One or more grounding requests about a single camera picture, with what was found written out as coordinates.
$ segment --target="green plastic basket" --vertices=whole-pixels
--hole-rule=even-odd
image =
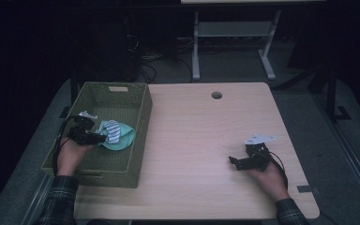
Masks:
[[[89,151],[75,177],[84,186],[136,188],[143,162],[145,138],[152,109],[147,84],[118,82],[86,82],[68,115],[87,111],[97,115],[95,128],[102,120],[116,120],[135,129],[133,143],[121,151],[97,146]],[[69,120],[65,135],[74,126]],[[41,170],[53,176],[53,147]]]

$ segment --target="cloth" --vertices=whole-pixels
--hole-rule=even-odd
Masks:
[[[114,120],[101,121],[99,129],[96,133],[106,135],[106,142],[100,143],[106,148],[114,151],[124,150],[133,143],[135,130],[126,125]]]
[[[285,199],[276,202],[276,208],[277,220],[280,225],[309,224],[293,199]]]
[[[76,224],[73,214],[78,186],[78,180],[71,176],[54,177],[43,211],[34,224]]]
[[[39,218],[34,224],[76,224],[74,214],[78,180],[70,176],[56,176]],[[277,219],[282,225],[309,224],[293,199],[276,202]]]

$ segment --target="hand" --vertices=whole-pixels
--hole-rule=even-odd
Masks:
[[[291,198],[288,190],[285,188],[283,178],[278,168],[270,162],[264,172],[259,170],[249,170],[247,173],[255,178],[262,190],[264,190],[273,201]]]
[[[61,140],[60,146],[62,147],[57,159],[57,175],[65,176],[74,175],[86,152],[94,147],[94,145],[79,145],[67,137]]]

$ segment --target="hand-mounted device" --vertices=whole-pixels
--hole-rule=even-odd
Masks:
[[[282,161],[277,155],[268,150],[264,142],[246,144],[246,150],[248,155],[246,158],[237,159],[235,157],[229,157],[230,162],[235,165],[237,171],[258,169],[264,172],[268,164],[272,162],[278,168],[279,173],[282,175],[285,188],[288,189],[288,177],[286,176]],[[271,155],[276,156],[282,166],[280,166]]]
[[[69,116],[61,125],[60,130],[57,134],[55,147],[53,151],[53,159],[52,166],[54,175],[57,174],[57,158],[60,154],[60,142],[63,136],[64,130],[66,129],[67,123],[70,119],[74,119],[76,125],[69,129],[67,136],[77,144],[96,144],[96,143],[104,143],[107,139],[107,136],[100,135],[91,132],[90,130],[95,125],[95,122],[92,119],[97,119],[97,116],[90,115],[87,112],[81,112],[79,115],[71,115]]]

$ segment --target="table leg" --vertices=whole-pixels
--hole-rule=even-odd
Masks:
[[[198,11],[196,11],[194,21],[194,51],[192,53],[192,79],[198,81],[200,78],[200,59],[198,58]]]
[[[265,73],[267,74],[269,80],[274,80],[276,78],[276,75],[274,73],[274,70],[271,68],[271,64],[267,58],[267,55],[268,51],[270,50],[271,43],[273,42],[274,34],[277,30],[280,13],[281,10],[277,10],[274,16],[274,20],[271,22],[271,26],[267,35],[267,42],[265,43],[264,49],[259,50],[259,56],[262,60],[262,65],[264,66]]]

